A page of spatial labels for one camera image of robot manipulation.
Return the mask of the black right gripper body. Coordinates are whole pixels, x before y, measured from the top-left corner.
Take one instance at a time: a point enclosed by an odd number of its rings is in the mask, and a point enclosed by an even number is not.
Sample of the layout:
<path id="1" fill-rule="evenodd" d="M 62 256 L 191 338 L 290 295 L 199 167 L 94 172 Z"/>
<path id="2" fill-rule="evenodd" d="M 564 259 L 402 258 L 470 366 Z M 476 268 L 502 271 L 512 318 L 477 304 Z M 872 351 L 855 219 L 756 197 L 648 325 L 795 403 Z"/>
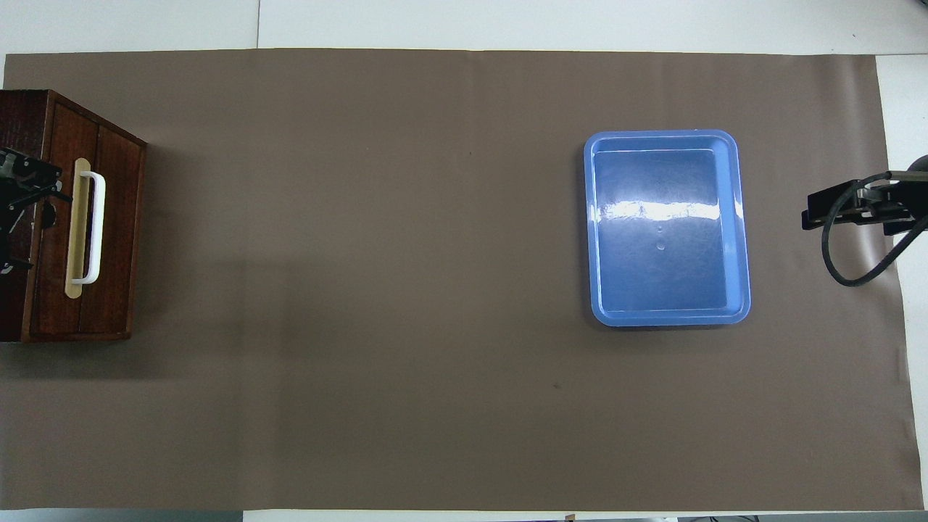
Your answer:
<path id="1" fill-rule="evenodd" d="M 873 218 L 925 218 L 927 214 L 927 156 L 915 159 L 905 171 L 868 176 L 855 190 L 856 206 Z"/>

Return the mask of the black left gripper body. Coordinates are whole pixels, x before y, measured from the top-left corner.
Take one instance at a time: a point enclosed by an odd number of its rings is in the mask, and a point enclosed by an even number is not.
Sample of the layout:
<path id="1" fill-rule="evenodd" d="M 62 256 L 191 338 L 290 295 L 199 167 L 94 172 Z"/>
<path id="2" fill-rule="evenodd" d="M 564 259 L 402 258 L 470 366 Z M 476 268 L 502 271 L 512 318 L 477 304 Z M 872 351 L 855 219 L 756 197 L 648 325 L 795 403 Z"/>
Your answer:
<path id="1" fill-rule="evenodd" d="M 1 262 L 2 274 L 13 270 L 30 270 L 33 265 L 14 258 L 9 236 L 25 209 L 37 202 L 37 193 L 21 187 L 17 181 L 1 182 Z"/>

